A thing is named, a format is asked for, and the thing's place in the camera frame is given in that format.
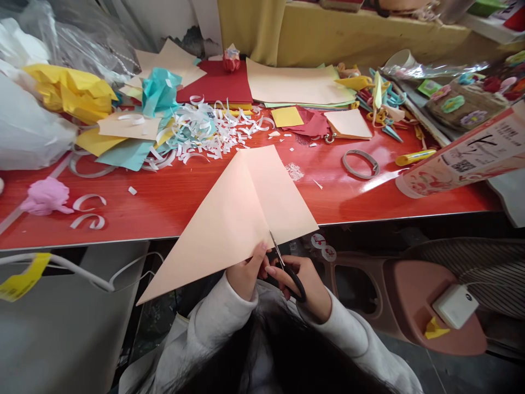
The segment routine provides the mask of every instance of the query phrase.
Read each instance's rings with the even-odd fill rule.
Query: white sleeve
[[[205,357],[241,329],[258,301],[256,290],[250,301],[239,297],[228,283],[225,273],[208,296],[189,314],[188,331],[175,338],[168,335],[155,373],[156,387],[171,383],[191,362]]]
[[[310,312],[297,303],[302,319],[324,334],[362,369],[400,393],[421,394],[421,383],[406,361],[390,353],[364,318],[346,309],[329,290],[328,293],[332,298],[332,312],[326,323],[316,324]]]

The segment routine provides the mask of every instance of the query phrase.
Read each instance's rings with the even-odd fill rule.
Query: hand
[[[261,267],[269,265],[266,244],[261,242],[255,247],[250,261],[245,260],[226,269],[226,278],[239,297],[250,301]]]
[[[305,306],[319,319],[321,324],[326,323],[332,313],[332,298],[326,290],[326,287],[324,287],[323,281],[317,274],[312,261],[309,258],[297,256],[283,256],[283,261],[292,267],[305,288]],[[288,288],[295,294],[299,294],[299,289],[290,275],[281,268],[274,266],[275,263],[276,260],[272,262],[272,266],[266,266],[265,270],[272,278],[279,282],[279,288],[283,292],[286,300],[289,300],[290,290]]]

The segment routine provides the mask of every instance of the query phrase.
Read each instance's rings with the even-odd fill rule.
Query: white cable
[[[57,265],[48,265],[52,268],[59,268],[59,269],[67,269],[69,271],[72,271],[73,273],[75,274],[79,274],[80,276],[83,276],[84,278],[86,278],[92,285],[96,285],[97,288],[99,289],[102,289],[108,293],[115,293],[115,292],[119,292],[119,291],[122,291],[132,285],[134,285],[135,283],[137,283],[138,281],[140,281],[142,278],[144,278],[146,276],[146,274],[148,273],[152,273],[151,271],[147,272],[146,274],[142,275],[142,277],[138,280],[138,281],[135,281],[134,283],[124,287],[124,288],[121,288],[119,290],[115,290],[115,287],[113,285],[115,279],[120,275],[122,274],[126,269],[128,269],[129,267],[131,267],[133,264],[137,263],[138,261],[140,261],[141,259],[149,256],[150,254],[157,254],[161,261],[164,262],[164,258],[162,257],[162,255],[159,253],[159,252],[148,252],[142,256],[140,256],[139,258],[136,258],[135,260],[133,260],[131,263],[125,265],[123,268],[121,268],[120,270],[118,270],[115,275],[113,275],[111,277],[111,279],[109,280],[109,282],[106,282],[104,279],[101,279],[99,278],[98,276],[86,271],[85,269],[77,266],[76,264],[70,262],[68,259],[65,259],[63,257],[60,257],[60,256],[57,256],[55,254],[52,254],[51,255],[51,258],[50,260],[54,263],[57,263],[59,264],[60,266],[57,266]],[[25,254],[16,254],[14,256],[7,256],[7,257],[3,257],[3,258],[0,258],[0,265],[4,265],[4,264],[30,264],[31,261],[33,261],[36,257],[36,253],[25,253]]]
[[[521,290],[525,290],[525,286],[519,286],[519,285],[504,285],[502,283],[491,283],[491,282],[470,282],[470,283],[464,283],[462,286],[469,287],[470,285],[491,285],[491,286],[501,286],[501,287],[511,287],[511,288],[518,288]]]

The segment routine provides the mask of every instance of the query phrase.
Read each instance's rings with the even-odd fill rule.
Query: crumpled yellow paper
[[[427,330],[425,331],[425,337],[427,337],[427,339],[439,338],[450,332],[449,328],[441,328],[437,322],[435,316],[428,322]]]
[[[64,111],[89,125],[111,114],[111,100],[117,100],[107,82],[91,73],[46,64],[24,71],[37,81],[35,89],[47,109]]]

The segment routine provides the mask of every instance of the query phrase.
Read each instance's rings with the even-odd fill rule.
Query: black scissors handle
[[[288,275],[290,275],[291,279],[294,281],[295,285],[297,286],[297,288],[299,289],[299,294],[301,294],[300,296],[295,294],[295,292],[290,289],[288,286],[287,286],[287,289],[290,290],[290,294],[292,297],[295,298],[295,300],[297,302],[300,302],[300,303],[303,303],[303,302],[306,302],[306,292],[305,292],[305,288],[304,286],[302,285],[302,282],[301,280],[298,278],[297,274],[294,272],[294,270],[291,268],[290,265],[285,265],[283,267],[283,270],[284,272],[286,272]]]

